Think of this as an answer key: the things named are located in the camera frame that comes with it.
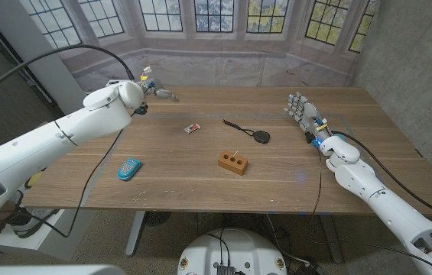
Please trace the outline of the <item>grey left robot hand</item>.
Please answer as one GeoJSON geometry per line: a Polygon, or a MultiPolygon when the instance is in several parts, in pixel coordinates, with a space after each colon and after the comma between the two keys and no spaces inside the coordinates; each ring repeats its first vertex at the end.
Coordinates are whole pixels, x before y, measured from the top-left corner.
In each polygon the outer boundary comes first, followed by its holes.
{"type": "Polygon", "coordinates": [[[149,87],[145,93],[146,95],[153,95],[158,100],[170,100],[172,102],[179,102],[178,96],[170,90],[159,88],[156,86],[149,87]]]}

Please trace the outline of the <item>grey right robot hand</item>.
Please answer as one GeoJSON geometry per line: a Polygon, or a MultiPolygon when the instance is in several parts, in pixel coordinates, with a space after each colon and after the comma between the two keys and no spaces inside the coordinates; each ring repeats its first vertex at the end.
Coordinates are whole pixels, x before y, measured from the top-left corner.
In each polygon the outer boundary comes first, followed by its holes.
{"type": "Polygon", "coordinates": [[[284,111],[299,124],[308,144],[319,147],[324,140],[332,136],[327,120],[322,118],[315,105],[299,92],[288,96],[288,106],[284,111]]]}

